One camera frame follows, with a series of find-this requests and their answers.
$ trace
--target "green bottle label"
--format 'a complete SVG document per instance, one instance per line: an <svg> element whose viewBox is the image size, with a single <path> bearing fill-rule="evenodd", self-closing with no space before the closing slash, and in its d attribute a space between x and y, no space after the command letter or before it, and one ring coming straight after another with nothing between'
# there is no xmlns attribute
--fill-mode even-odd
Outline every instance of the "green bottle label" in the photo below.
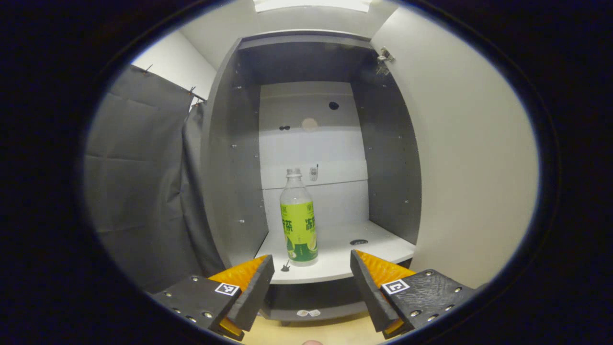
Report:
<svg viewBox="0 0 613 345"><path fill-rule="evenodd" d="M301 262L316 258L317 232L313 202L298 205L281 204L281 221L289 257Z"/></svg>

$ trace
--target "black hole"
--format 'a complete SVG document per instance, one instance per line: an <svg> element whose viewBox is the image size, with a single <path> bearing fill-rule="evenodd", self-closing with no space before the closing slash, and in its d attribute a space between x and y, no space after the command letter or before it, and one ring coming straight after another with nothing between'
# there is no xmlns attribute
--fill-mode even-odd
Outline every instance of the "black hole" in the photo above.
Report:
<svg viewBox="0 0 613 345"><path fill-rule="evenodd" d="M368 243L368 241L365 239L354 239L353 241L349 242L349 244L352 246L356 246L358 244L365 244L365 243Z"/></svg>

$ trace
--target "white ceiling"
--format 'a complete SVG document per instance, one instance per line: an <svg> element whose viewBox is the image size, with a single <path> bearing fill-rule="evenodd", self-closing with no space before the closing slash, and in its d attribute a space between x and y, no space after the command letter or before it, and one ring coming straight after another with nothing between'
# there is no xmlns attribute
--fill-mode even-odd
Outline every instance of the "white ceiling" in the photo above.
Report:
<svg viewBox="0 0 613 345"><path fill-rule="evenodd" d="M323 29L372 37L398 4L373 0L368 13L336 7L289 7L256 13L253 0L234 0L181 28L192 45L215 68L239 38L267 31Z"/></svg>

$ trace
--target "wooden floor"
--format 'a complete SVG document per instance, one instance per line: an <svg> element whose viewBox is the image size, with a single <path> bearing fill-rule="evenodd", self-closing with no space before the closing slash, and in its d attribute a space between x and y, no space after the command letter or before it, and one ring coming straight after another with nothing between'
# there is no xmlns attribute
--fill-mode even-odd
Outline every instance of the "wooden floor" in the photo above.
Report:
<svg viewBox="0 0 613 345"><path fill-rule="evenodd" d="M307 340L316 340L323 345L374 345L386 341L381 333L375 332L365 312L332 320L292 322L288 326L258 316L251 331L245 332L242 343L301 345Z"/></svg>

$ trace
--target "plastic bottle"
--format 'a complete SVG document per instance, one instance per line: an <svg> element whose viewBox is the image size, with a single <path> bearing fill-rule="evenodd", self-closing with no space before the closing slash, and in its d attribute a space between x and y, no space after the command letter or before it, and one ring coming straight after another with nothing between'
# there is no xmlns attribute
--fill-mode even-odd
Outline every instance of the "plastic bottle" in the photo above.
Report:
<svg viewBox="0 0 613 345"><path fill-rule="evenodd" d="M287 170L287 184L281 193L281 221L287 255L294 266L317 262L317 231L313 198L301 180L300 168Z"/></svg>

